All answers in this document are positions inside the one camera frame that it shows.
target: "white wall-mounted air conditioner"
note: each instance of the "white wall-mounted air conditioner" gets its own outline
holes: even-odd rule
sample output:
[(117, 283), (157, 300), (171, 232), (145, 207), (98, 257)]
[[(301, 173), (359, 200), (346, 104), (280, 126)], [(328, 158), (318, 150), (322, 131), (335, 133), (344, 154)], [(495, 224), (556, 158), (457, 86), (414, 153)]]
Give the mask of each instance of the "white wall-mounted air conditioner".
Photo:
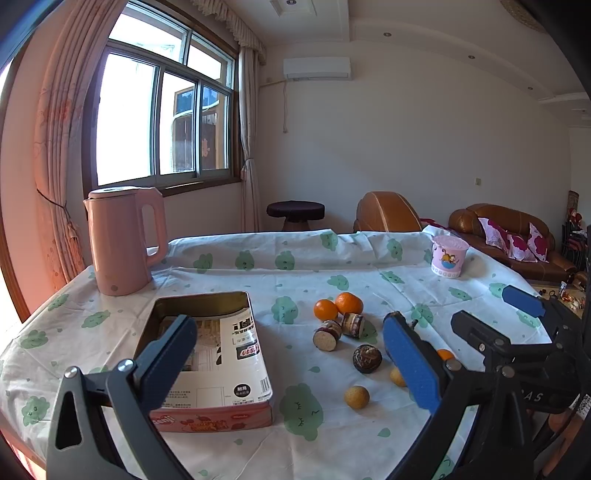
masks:
[(350, 80), (349, 57), (306, 57), (283, 60), (283, 75), (288, 80)]

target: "kettle handle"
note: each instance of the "kettle handle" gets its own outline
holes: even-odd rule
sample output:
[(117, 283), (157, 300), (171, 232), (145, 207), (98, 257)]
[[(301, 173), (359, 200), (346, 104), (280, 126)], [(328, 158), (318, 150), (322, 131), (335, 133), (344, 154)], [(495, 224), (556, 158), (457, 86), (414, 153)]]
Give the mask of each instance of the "kettle handle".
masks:
[(136, 192), (139, 214), (144, 205), (150, 205), (154, 209), (156, 224), (156, 236), (158, 238), (158, 250), (155, 254), (148, 255), (146, 263), (149, 267), (162, 261), (168, 253), (168, 234), (166, 232), (166, 217), (164, 215), (164, 200), (162, 194), (156, 188), (138, 189)]

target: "round stool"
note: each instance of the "round stool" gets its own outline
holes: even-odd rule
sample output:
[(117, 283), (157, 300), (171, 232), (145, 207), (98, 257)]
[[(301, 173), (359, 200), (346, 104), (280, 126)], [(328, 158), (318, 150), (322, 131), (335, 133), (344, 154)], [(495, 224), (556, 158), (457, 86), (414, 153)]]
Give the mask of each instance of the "round stool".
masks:
[(307, 232), (310, 230), (308, 220), (322, 220), (324, 205), (316, 202), (275, 202), (267, 207), (267, 215), (274, 218), (285, 217), (284, 232)]

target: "brown leather sofa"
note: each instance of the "brown leather sofa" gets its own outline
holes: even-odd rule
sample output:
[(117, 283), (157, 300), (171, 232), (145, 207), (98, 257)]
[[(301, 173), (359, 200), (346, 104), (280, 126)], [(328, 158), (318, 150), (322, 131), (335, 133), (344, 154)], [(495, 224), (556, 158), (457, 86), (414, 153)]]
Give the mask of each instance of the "brown leather sofa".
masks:
[(422, 229), (417, 212), (399, 193), (369, 192), (357, 204), (355, 232), (420, 232)]
[[(548, 263), (518, 262), (510, 259), (503, 251), (486, 244), (486, 236), (478, 217), (489, 218), (509, 233), (518, 233), (527, 238), (530, 222), (548, 241)], [(556, 242), (548, 226), (539, 218), (527, 213), (489, 203), (477, 203), (468, 208), (456, 210), (449, 217), (449, 227), (455, 230), (470, 246), (490, 255), (495, 260), (515, 270), (524, 278), (550, 282), (568, 281), (577, 269), (556, 250)]]

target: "window sill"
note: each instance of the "window sill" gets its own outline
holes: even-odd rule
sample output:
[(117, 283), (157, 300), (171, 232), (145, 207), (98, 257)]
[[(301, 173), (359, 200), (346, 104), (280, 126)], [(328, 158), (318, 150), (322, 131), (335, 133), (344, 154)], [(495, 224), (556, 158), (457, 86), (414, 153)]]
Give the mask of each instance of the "window sill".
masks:
[(158, 187), (163, 197), (170, 197), (179, 193), (192, 192), (193, 190), (207, 189), (209, 187), (219, 187), (221, 185), (228, 185), (230, 183), (240, 183), (240, 178), (231, 177), (229, 179), (218, 180), (199, 180), (191, 183), (183, 183), (182, 185), (173, 185), (171, 187)]

